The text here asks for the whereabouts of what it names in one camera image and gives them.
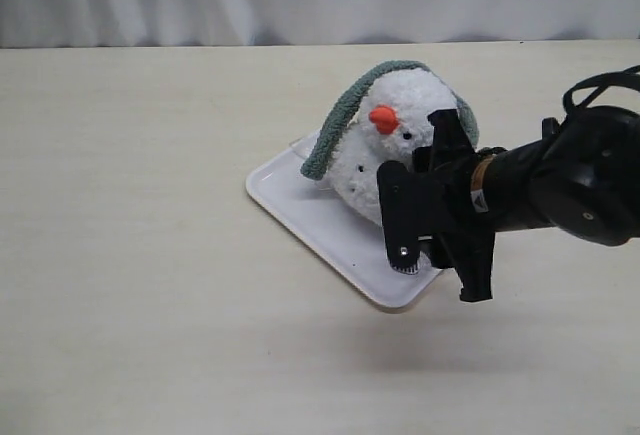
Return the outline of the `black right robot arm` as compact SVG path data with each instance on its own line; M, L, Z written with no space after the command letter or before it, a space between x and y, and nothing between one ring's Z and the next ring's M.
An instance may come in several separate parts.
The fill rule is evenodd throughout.
M387 161L377 171L386 255L399 272L421 256L451 268L467 303L492 296L495 237L555 227L620 246L639 234L639 118L612 106L563 121L511 150L476 150L454 110L429 116L433 142L415 169Z

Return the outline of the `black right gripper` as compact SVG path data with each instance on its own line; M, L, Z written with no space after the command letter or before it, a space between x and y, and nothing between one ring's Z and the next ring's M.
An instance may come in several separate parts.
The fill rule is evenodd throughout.
M414 150L415 173L395 161L377 171L387 260L404 273L422 259L452 269L461 301L490 300L495 232L476 219L470 186L476 166L500 149L476 152L456 109L437 110L427 119L434 128L432 145Z

